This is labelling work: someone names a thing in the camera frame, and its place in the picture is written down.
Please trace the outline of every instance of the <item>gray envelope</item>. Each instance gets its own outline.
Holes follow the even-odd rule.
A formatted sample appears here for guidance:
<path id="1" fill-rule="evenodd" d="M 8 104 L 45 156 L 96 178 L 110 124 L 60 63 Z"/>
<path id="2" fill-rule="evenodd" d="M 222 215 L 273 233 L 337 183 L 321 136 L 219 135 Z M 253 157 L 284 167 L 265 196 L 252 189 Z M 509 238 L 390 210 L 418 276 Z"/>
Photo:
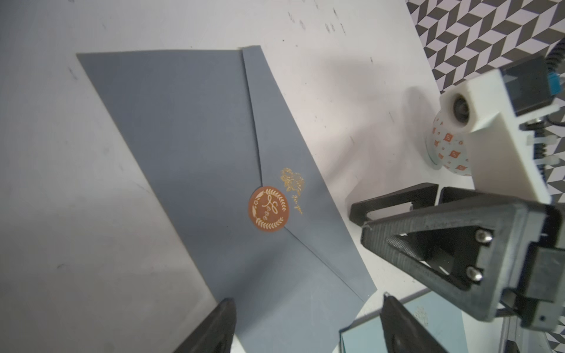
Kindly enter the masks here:
<path id="1" fill-rule="evenodd" d="M 261 48 L 77 56 L 247 353 L 331 352 L 376 289 Z M 249 219 L 260 186 L 285 228 Z"/>

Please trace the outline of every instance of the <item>metal screw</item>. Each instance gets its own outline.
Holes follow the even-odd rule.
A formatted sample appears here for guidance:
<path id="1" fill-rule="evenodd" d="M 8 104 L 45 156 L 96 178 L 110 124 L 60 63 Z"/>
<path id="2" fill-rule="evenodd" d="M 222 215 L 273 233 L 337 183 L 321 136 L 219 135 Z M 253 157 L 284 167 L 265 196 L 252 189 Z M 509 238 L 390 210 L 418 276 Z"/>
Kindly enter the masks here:
<path id="1" fill-rule="evenodd" d="M 481 244 L 488 244 L 493 240 L 493 233 L 485 229 L 477 229 L 475 239 Z"/>
<path id="2" fill-rule="evenodd" d="M 474 268 L 473 266 L 467 267 L 467 277 L 473 282 L 480 282 L 483 280 L 483 274 L 480 270 Z"/>

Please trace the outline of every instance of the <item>paper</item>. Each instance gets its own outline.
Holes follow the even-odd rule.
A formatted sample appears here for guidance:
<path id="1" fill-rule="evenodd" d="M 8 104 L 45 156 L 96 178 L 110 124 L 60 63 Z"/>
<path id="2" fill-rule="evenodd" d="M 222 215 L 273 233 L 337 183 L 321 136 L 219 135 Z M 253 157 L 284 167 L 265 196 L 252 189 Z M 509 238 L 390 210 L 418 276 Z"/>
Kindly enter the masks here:
<path id="1" fill-rule="evenodd" d="M 260 47 L 78 57 L 247 353 L 331 352 L 375 287 Z M 272 233 L 261 186 L 288 201 Z"/>
<path id="2" fill-rule="evenodd" d="M 404 307 L 449 353 L 468 353 L 461 310 L 434 292 Z M 342 353 L 386 353 L 380 316 L 341 334 Z"/>

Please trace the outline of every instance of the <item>patterned vase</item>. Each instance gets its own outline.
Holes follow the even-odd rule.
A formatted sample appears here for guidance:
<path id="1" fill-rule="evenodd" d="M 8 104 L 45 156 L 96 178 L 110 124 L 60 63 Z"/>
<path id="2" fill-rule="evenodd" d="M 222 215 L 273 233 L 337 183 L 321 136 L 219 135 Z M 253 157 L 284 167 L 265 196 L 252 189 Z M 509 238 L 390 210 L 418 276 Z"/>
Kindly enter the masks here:
<path id="1" fill-rule="evenodd" d="M 434 119 L 432 131 L 426 138 L 426 149 L 434 164 L 442 165 L 458 175 L 471 176 L 463 139 L 460 135 L 453 135 L 447 131 L 439 117 Z"/>

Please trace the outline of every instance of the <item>envelope flap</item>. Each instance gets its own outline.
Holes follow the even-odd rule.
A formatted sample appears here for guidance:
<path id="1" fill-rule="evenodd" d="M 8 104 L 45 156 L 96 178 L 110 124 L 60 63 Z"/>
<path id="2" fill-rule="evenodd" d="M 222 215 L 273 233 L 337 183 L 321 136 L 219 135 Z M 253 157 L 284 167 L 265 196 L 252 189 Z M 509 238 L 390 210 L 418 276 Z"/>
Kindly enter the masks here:
<path id="1" fill-rule="evenodd" d="M 356 295 L 375 291 L 361 256 L 294 122 L 259 46 L 243 49 L 263 186 L 282 190 L 291 206 L 286 228 Z"/>

